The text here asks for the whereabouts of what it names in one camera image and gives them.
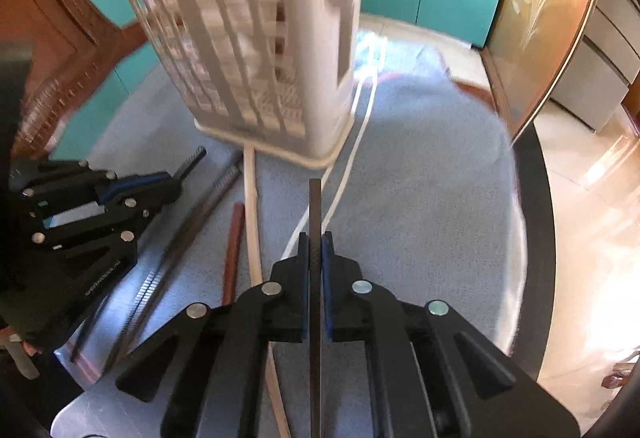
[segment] light wooden stick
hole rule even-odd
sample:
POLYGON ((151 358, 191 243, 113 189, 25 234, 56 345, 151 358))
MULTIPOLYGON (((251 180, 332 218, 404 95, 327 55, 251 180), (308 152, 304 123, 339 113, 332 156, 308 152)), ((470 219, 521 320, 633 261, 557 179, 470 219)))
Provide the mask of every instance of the light wooden stick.
MULTIPOLYGON (((262 283, 262 263, 260 261, 260 240, 258 237, 258 192, 255 185, 255 150, 252 145, 244 147, 244 217, 246 221, 246 248, 249 258, 251 286, 262 283)), ((269 343, 264 378, 276 417, 280 438, 291 438, 287 414, 282 403, 280 383, 273 358, 273 345, 269 343)))

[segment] brown stick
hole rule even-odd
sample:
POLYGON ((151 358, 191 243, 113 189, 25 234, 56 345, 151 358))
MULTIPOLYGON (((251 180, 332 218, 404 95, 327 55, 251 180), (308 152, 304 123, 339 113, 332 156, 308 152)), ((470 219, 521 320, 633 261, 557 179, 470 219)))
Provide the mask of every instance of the brown stick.
POLYGON ((236 202, 234 212, 231 216, 231 227, 229 229, 229 239, 226 245, 226 261, 224 288, 222 293, 222 304, 233 303, 236 297, 236 278, 238 277, 238 256, 240 254, 240 243, 244 232, 244 204, 236 202))

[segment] floor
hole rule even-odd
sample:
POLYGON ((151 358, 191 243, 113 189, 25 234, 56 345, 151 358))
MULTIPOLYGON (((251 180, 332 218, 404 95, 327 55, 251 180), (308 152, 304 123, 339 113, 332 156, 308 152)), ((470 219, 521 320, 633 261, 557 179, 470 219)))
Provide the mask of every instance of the floor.
POLYGON ((415 25, 369 14, 360 15, 360 28, 367 28, 394 40, 430 44, 444 57, 454 81, 491 89, 480 54, 471 49, 468 43, 415 25))
POLYGON ((622 108, 593 133, 555 103, 534 121, 556 224, 556 297, 538 381, 584 432, 619 390, 600 386, 640 345, 640 141, 622 108))

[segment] white plastic basket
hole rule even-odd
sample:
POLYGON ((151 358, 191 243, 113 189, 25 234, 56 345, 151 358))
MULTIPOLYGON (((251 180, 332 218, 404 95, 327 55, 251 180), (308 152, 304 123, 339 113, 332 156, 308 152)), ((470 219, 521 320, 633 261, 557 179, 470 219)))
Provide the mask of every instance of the white plastic basket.
POLYGON ((353 125, 360 0, 129 0, 204 133, 307 167, 353 125))

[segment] bolt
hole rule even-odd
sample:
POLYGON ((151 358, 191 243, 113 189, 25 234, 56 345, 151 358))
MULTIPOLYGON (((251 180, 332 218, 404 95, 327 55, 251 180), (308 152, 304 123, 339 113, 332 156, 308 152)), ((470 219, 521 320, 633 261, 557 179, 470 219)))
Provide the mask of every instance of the bolt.
POLYGON ((449 305, 440 300, 431 301, 429 303, 429 312, 434 315, 446 315, 449 313, 449 305))
POLYGON ((351 285, 351 290, 355 293, 369 293, 373 290, 373 285, 369 281, 359 280, 354 281, 351 285))
POLYGON ((129 241, 133 241, 135 236, 131 231, 122 231, 120 233, 120 238, 122 239, 122 241, 126 241, 128 243, 129 241))
POLYGON ((187 307, 187 315, 192 319, 200 319, 207 314, 207 305, 204 303, 192 303, 187 307))
POLYGON ((275 281, 267 281, 262 285, 262 293, 265 295, 277 295, 282 292, 282 286, 275 281))

